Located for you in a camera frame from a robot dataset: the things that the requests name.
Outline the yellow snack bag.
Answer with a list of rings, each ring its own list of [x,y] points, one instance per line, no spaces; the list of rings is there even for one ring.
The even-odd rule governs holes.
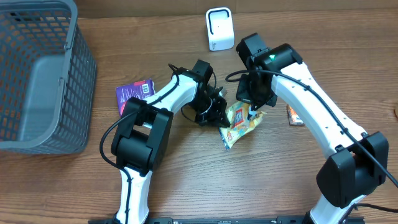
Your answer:
[[[221,140],[226,149],[231,149],[237,140],[254,130],[262,122],[264,115],[266,115],[266,112],[254,111],[251,109],[250,104],[241,101],[235,102],[226,112],[230,126],[219,128]]]

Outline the small orange tissue pack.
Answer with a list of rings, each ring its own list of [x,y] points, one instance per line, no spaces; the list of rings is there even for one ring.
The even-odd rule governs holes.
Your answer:
[[[304,125],[304,122],[300,119],[299,115],[290,105],[287,105],[287,114],[289,116],[290,125],[293,126]]]

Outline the purple red soft package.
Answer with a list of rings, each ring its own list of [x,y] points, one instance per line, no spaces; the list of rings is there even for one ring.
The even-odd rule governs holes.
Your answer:
[[[116,87],[116,99],[118,102],[119,115],[122,116],[125,104],[130,98],[134,97],[144,100],[154,94],[154,82],[151,79]]]

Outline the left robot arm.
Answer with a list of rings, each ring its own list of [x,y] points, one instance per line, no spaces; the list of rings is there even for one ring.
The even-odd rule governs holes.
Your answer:
[[[127,100],[115,125],[111,152],[121,173],[121,203],[111,223],[144,223],[149,215],[148,196],[153,172],[162,162],[173,118],[184,106],[196,112],[194,123],[227,128],[222,88],[209,84],[214,71],[197,60],[192,69],[172,69],[170,82],[156,94]]]

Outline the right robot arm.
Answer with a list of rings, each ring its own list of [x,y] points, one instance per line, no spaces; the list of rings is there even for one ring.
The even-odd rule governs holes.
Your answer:
[[[304,223],[347,223],[361,200],[386,181],[389,143],[368,134],[342,112],[312,77],[289,44],[273,49],[257,34],[243,38],[236,51],[246,67],[236,98],[257,110],[289,104],[319,143],[325,163],[316,181],[322,195]]]

